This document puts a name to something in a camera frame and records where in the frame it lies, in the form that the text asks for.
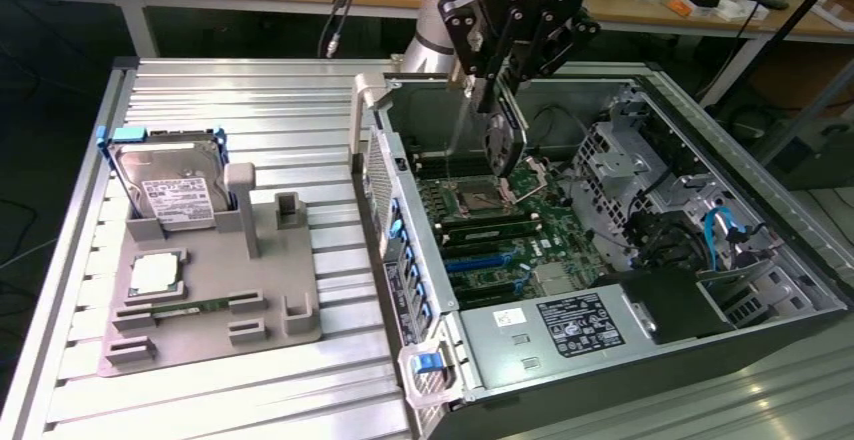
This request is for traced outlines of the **silver CPU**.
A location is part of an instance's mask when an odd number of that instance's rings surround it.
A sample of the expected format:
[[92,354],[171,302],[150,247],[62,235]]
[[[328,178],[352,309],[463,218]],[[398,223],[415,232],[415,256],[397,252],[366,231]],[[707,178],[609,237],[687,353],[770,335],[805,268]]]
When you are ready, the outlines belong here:
[[135,258],[128,295],[142,296],[176,289],[180,259],[174,253],[147,254]]

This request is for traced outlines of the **hard disk in blue caddy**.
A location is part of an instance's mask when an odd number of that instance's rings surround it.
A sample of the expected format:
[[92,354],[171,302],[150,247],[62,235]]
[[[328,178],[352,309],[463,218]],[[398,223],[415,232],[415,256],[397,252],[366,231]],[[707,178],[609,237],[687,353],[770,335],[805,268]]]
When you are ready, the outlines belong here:
[[96,148],[128,196],[135,219],[167,232],[207,229],[232,208],[224,185],[228,163],[223,129],[99,128]]

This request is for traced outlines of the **metal socket cover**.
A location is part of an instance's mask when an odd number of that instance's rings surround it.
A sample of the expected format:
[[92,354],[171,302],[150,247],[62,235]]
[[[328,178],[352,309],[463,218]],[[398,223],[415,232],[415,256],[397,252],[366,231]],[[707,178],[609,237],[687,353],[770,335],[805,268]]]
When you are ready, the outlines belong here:
[[498,188],[502,200],[517,205],[549,187],[550,179],[545,164],[527,156],[507,178],[501,178]]

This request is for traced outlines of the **green RAM stick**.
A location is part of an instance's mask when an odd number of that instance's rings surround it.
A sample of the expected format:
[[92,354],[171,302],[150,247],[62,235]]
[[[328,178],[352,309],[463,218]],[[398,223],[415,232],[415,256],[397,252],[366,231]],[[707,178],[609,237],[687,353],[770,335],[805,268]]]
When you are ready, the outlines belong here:
[[227,298],[215,298],[211,300],[183,302],[174,305],[154,306],[151,309],[151,315],[155,319],[163,319],[212,313],[228,309],[230,300]]

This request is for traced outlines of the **open black PC case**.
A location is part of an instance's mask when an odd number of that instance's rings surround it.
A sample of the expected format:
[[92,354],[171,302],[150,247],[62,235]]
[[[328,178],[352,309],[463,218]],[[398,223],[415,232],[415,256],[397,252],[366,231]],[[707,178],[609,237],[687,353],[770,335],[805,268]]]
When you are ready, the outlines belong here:
[[[570,193],[573,160],[593,125],[639,120],[675,176],[659,191],[662,210],[633,214],[619,236],[582,225],[599,236],[610,266],[583,290],[621,286],[623,272],[690,270],[734,330],[655,343],[655,354],[573,378],[489,391],[415,182],[417,163],[434,158],[474,159],[493,174],[482,152],[445,153],[462,96],[430,74],[363,73],[352,89],[352,126],[364,134],[352,145],[354,183],[421,437],[503,437],[713,379],[854,314],[854,250],[675,82],[641,64],[581,64],[515,94],[529,124],[518,165],[527,156],[547,158],[569,176]],[[418,375],[410,359],[431,352],[446,368]]]

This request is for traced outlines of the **grey parts rack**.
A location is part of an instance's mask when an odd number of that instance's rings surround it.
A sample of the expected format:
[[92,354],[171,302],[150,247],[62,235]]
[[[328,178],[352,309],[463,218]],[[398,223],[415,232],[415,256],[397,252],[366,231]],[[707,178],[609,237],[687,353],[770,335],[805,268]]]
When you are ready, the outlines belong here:
[[[224,169],[234,209],[207,229],[167,232],[154,219],[130,219],[102,337],[98,374],[115,377],[319,340],[319,293],[307,207],[294,192],[255,204],[255,166]],[[128,295],[135,258],[179,256],[176,289]],[[230,309],[155,319],[159,305],[227,298]]]

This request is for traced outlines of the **CPU socket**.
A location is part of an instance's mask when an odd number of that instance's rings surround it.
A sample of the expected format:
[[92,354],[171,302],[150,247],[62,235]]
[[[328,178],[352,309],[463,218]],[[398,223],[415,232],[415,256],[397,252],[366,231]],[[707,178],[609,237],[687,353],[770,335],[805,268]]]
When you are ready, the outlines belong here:
[[455,197],[459,209],[467,213],[505,208],[498,187],[486,180],[461,181],[457,184]]

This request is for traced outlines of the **black graphics card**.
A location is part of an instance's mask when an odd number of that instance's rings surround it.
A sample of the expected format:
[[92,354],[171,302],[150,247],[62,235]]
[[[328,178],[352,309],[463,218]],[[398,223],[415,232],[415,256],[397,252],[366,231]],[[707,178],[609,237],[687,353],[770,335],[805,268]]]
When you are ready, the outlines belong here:
[[445,153],[482,152],[497,177],[513,173],[527,148],[529,124],[517,101],[519,82],[505,69],[493,79],[466,79],[454,131]]

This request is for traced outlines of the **silver chipset heatsink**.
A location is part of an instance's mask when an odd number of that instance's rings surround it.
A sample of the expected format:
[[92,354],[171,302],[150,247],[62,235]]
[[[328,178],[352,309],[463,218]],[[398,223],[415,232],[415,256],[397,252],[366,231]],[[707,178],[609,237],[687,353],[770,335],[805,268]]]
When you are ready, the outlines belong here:
[[550,262],[537,266],[533,278],[542,296],[559,295],[585,289],[583,283],[569,273],[562,262]]

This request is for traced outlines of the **blue expansion slot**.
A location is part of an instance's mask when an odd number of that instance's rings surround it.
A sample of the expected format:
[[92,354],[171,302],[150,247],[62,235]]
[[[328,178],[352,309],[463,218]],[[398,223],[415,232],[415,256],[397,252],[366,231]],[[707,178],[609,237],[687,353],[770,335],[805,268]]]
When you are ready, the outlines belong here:
[[445,264],[447,273],[462,273],[506,266],[513,260],[510,253],[451,261]]

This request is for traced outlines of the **black plastic shroud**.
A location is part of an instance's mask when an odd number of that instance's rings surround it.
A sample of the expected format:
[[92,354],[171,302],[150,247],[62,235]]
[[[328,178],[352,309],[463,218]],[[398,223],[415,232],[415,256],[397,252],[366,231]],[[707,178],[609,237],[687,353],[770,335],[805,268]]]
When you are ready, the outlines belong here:
[[734,330],[693,271],[675,267],[634,270],[621,274],[618,283],[630,301],[649,314],[657,344]]

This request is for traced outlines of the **grey power supply unit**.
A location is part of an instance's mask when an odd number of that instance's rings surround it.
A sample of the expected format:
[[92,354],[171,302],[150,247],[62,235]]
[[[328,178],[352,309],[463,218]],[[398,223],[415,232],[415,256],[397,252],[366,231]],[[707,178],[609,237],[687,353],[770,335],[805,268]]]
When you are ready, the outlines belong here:
[[467,310],[462,324],[485,388],[554,382],[659,350],[618,285]]

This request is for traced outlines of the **RAM stick with white label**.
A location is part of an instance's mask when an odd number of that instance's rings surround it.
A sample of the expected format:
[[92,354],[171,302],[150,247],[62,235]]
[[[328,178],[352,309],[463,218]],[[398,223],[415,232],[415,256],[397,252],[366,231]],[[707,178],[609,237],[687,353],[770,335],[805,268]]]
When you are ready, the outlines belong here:
[[443,246],[469,245],[535,236],[541,229],[541,223],[537,221],[458,226],[445,229],[439,234],[439,240]]

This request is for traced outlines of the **green motherboard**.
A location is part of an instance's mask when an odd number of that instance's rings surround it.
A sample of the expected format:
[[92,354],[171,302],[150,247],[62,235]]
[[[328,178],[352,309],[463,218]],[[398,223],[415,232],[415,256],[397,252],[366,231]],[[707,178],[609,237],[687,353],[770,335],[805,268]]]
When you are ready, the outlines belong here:
[[[550,262],[562,262],[585,285],[610,271],[607,256],[599,252],[590,233],[573,210],[566,181],[569,176],[557,169],[547,158],[542,161],[549,172],[549,187],[517,205],[505,202],[505,208],[471,213],[459,209],[455,197],[461,181],[486,180],[495,184],[501,177],[474,159],[426,159],[417,163],[415,182],[422,204],[433,224],[434,239],[439,247],[443,265],[447,262],[510,253],[506,266],[462,273],[447,273],[453,292],[463,310],[495,306],[542,296],[538,291],[534,268]],[[447,228],[537,221],[542,229],[535,236],[443,246],[439,234]]]

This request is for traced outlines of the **metal disk bay cage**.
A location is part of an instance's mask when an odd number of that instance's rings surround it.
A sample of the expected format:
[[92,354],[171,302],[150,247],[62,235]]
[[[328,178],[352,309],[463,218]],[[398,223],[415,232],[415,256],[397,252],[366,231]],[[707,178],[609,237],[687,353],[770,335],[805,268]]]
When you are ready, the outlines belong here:
[[639,120],[595,123],[573,160],[574,211],[585,227],[615,236],[633,214],[662,210],[659,191],[675,178],[642,125]]

